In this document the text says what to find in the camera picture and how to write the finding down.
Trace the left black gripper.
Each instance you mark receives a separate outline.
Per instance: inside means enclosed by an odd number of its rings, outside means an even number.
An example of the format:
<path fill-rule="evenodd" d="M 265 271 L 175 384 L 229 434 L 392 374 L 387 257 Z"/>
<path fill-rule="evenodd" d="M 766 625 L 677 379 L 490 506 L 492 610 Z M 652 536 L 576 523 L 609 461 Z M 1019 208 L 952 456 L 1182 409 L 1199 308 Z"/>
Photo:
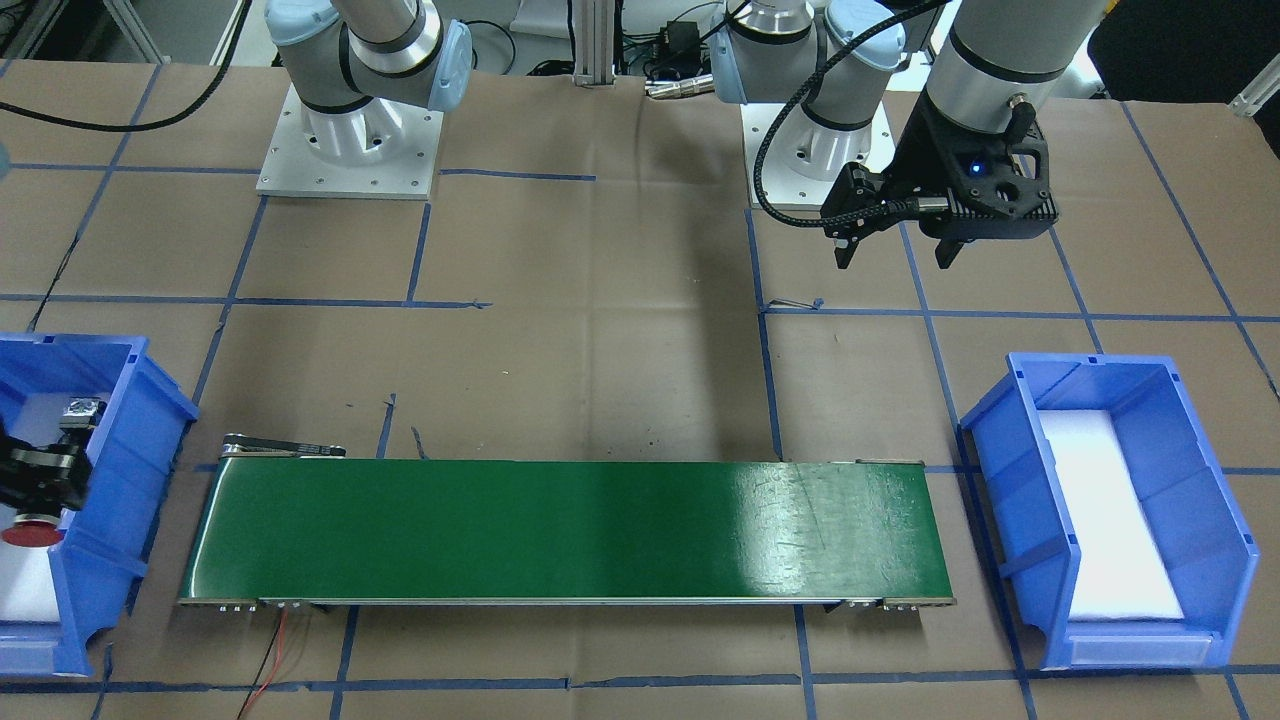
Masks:
<path fill-rule="evenodd" d="M 938 269 L 950 269 L 972 240 L 1032 240 L 1052 227 L 1060 211 L 1037 109 L 1021 99 L 1009 110 L 995 132 L 978 132 L 923 94 L 888 165 L 888 195 L 883 174 L 846 163 L 820 206 L 836 266 L 849 269 L 867 236 L 919 217 L 922 231 L 940 240 Z M 943 199 L 946 208 L 923 214 L 925 199 Z"/>

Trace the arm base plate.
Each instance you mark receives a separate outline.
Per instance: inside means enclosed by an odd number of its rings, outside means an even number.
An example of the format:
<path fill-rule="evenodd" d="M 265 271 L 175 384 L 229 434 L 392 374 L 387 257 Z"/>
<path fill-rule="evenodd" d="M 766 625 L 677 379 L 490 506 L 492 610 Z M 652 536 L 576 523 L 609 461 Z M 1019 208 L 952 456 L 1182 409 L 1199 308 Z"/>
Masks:
<path fill-rule="evenodd" d="M 293 199 L 428 201 L 444 119 L 385 99 L 324 114 L 289 88 L 256 190 Z"/>
<path fill-rule="evenodd" d="M 859 161 L 882 172 L 893 151 L 893 135 L 882 102 L 868 126 L 851 132 L 818 126 L 797 109 L 788 114 L 771 143 L 762 187 L 781 211 L 818 211 L 846 163 Z"/>

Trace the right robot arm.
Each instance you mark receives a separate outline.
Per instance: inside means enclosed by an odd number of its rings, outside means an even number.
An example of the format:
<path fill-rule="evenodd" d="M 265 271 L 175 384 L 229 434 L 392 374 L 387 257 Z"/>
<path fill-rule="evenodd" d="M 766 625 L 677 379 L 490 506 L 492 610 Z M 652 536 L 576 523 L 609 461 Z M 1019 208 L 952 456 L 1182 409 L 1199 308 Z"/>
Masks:
<path fill-rule="evenodd" d="M 393 105 L 452 111 L 472 70 L 468 27 L 430 1 L 269 1 L 264 12 L 302 105 L 305 138 L 338 167 L 378 163 L 404 133 Z M 3 502 L 18 530 L 52 530 L 90 497 L 90 441 L 105 411 L 76 401 L 59 439 L 3 434 Z"/>

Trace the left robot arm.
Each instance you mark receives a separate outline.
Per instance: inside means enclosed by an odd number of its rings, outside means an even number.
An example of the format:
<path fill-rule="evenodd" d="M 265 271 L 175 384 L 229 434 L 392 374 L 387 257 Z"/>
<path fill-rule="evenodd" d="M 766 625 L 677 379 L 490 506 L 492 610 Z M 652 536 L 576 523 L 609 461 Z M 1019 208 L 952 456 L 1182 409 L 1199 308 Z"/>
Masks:
<path fill-rule="evenodd" d="M 774 104 L 746 155 L 763 211 L 817 228 L 835 261 L 915 222 L 940 268 L 980 240 L 1033 240 L 1060 218 L 1038 115 L 1106 1 L 963 1 L 886 167 L 869 168 L 890 81 L 938 1 L 727 1 L 707 38 L 716 95 Z"/>

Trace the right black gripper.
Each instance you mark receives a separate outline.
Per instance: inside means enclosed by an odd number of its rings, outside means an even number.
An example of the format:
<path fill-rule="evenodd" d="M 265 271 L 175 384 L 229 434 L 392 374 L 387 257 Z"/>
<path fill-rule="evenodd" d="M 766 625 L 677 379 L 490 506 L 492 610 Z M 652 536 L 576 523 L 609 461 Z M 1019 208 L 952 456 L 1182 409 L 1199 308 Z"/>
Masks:
<path fill-rule="evenodd" d="M 1 502 L 19 514 L 55 518 L 61 510 L 82 510 L 93 471 L 91 437 L 63 432 L 59 442 L 35 446 L 1 430 Z"/>

